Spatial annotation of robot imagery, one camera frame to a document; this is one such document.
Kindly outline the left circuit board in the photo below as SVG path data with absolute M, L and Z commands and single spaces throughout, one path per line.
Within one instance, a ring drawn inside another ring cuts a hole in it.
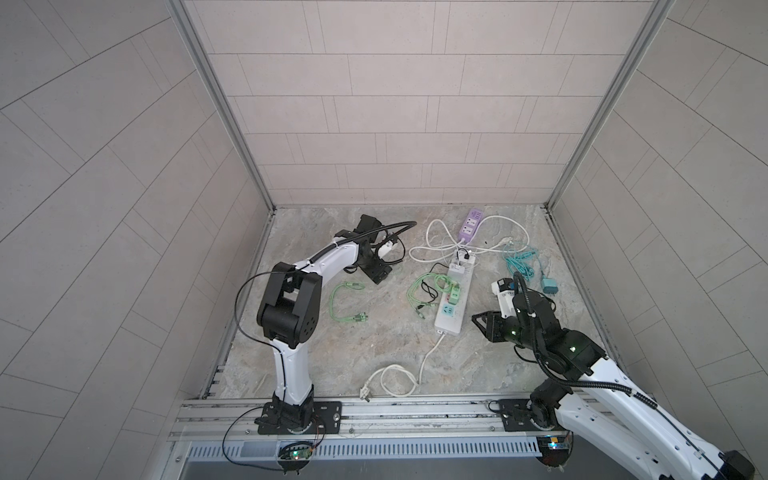
M 312 442 L 300 441 L 283 446 L 278 453 L 280 461 L 308 461 L 315 446 Z

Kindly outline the aluminium mounting rail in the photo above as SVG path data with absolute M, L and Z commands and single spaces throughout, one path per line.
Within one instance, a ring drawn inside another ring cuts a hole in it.
M 180 472 L 191 462 L 221 461 L 297 471 L 312 461 L 538 459 L 538 437 L 571 433 L 502 416 L 500 403 L 521 409 L 528 401 L 492 395 L 325 399 L 316 403 L 325 415 L 319 431 L 260 435 L 255 419 L 262 399 L 187 401 L 169 434 L 166 467 Z M 573 444 L 581 438 L 571 434 Z M 308 461 L 278 459 L 283 446 L 300 441 L 315 446 Z

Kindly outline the white multicolour power strip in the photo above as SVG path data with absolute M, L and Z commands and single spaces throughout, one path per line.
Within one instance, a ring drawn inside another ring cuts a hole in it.
M 447 290 L 442 293 L 434 322 L 438 333 L 460 334 L 475 264 L 476 256 L 465 250 L 460 250 L 450 263 Z

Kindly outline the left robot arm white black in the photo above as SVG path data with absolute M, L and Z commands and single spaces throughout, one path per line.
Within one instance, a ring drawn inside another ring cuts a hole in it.
M 274 355 L 277 383 L 272 399 L 255 419 L 260 435 L 319 431 L 325 415 L 314 404 L 306 343 L 320 320 L 324 282 L 342 271 L 362 270 L 380 284 L 400 261 L 385 260 L 385 245 L 396 245 L 400 235 L 415 227 L 414 220 L 385 225 L 363 214 L 353 230 L 337 232 L 330 243 L 297 263 L 279 262 L 262 275 L 267 284 L 256 314 L 263 339 Z

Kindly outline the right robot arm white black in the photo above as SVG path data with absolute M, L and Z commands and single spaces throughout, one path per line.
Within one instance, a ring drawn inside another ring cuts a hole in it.
M 737 450 L 723 451 L 669 414 L 586 334 L 562 326 L 552 300 L 529 290 L 503 291 L 500 308 L 473 316 L 492 343 L 533 354 L 545 381 L 524 408 L 500 403 L 502 416 L 541 430 L 569 431 L 638 479 L 752 479 Z

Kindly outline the teal charger plug right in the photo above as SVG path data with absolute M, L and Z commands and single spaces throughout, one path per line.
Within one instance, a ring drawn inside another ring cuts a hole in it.
M 542 277 L 540 281 L 541 290 L 545 295 L 554 295 L 559 291 L 559 285 L 556 280 L 549 277 Z

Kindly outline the right circuit board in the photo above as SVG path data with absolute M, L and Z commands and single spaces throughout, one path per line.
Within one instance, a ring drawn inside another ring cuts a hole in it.
M 558 436 L 540 436 L 537 445 L 541 456 L 538 461 L 548 468 L 564 467 L 571 457 L 573 449 L 573 435 L 567 433 Z

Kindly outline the white charger with black cable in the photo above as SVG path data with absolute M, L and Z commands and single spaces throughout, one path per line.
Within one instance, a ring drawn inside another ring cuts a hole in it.
M 459 250 L 456 253 L 456 264 L 462 267 L 475 264 L 475 256 L 472 252 L 466 250 Z

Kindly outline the circuit board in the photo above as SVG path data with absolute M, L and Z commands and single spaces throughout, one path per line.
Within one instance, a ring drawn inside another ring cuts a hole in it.
M 538 461 L 548 468 L 564 467 L 571 457 L 573 449 L 573 435 L 567 433 L 558 436 L 540 436 L 537 445 L 541 456 Z
M 280 461 L 308 461 L 315 446 L 312 442 L 300 441 L 283 446 L 278 453 Z

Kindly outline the green charger plug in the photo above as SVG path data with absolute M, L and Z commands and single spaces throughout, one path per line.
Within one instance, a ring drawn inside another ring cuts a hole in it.
M 461 298 L 461 286 L 459 284 L 453 284 L 450 292 L 448 293 L 448 302 L 451 305 L 457 305 Z

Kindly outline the purple power strip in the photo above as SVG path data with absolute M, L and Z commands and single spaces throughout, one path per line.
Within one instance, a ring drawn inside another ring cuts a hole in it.
M 462 244 L 469 244 L 474 238 L 479 224 L 483 218 L 484 214 L 481 210 L 476 208 L 471 209 L 459 229 L 458 242 Z

